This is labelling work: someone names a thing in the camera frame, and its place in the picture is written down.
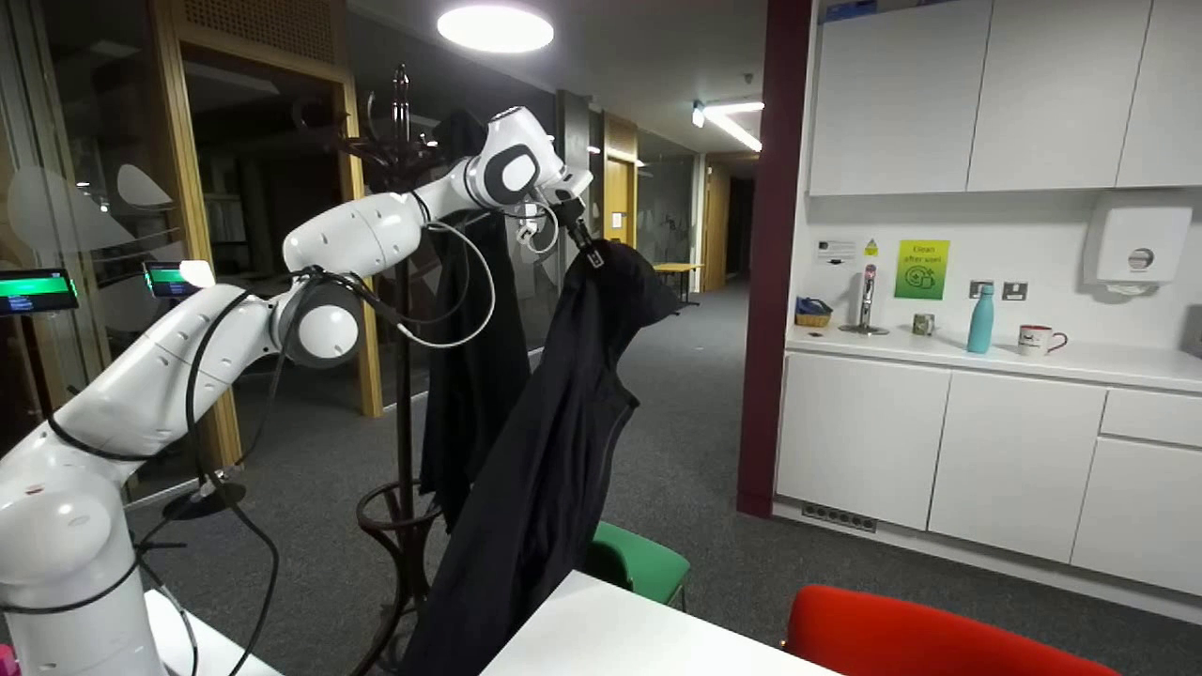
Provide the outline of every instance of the kitchen counter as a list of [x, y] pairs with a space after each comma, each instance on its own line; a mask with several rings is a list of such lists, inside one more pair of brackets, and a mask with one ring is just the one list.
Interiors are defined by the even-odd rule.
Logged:
[[836, 328], [791, 328], [785, 348], [1202, 394], [1198, 357], [1141, 344], [1071, 342], [1048, 357], [1022, 357], [1014, 342], [995, 342], [991, 352], [966, 352], [966, 342], [954, 335], [919, 337], [910, 332], [852, 335]]

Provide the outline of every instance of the green chair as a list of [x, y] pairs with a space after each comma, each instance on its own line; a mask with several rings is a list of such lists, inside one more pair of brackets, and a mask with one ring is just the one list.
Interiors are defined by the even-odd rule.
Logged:
[[629, 592], [659, 603], [674, 603], [674, 607], [683, 603], [683, 582], [691, 563], [674, 548], [666, 548], [612, 521], [601, 521], [593, 539], [609, 544], [618, 554], [629, 577]]

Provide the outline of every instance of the poster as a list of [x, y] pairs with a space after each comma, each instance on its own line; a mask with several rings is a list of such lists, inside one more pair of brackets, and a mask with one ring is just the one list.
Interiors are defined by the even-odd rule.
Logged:
[[944, 300], [946, 246], [946, 239], [900, 239], [892, 298]]

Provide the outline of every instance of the blue bottle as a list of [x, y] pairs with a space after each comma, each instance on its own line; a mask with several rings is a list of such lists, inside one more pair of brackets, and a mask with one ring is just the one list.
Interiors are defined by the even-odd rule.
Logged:
[[969, 352], [987, 352], [991, 344], [991, 280], [976, 288], [976, 309], [969, 324]]

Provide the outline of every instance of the ceiling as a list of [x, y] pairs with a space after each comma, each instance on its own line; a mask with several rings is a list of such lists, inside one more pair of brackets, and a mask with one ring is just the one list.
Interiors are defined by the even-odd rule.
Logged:
[[414, 74], [414, 107], [439, 115], [453, 97], [502, 107], [522, 92], [570, 90], [590, 107], [629, 120], [723, 164], [756, 164], [716, 128], [691, 123], [691, 102], [762, 92], [765, 0], [550, 0], [557, 41], [538, 57], [469, 57], [431, 30], [435, 0], [348, 0], [348, 69], [384, 86]]

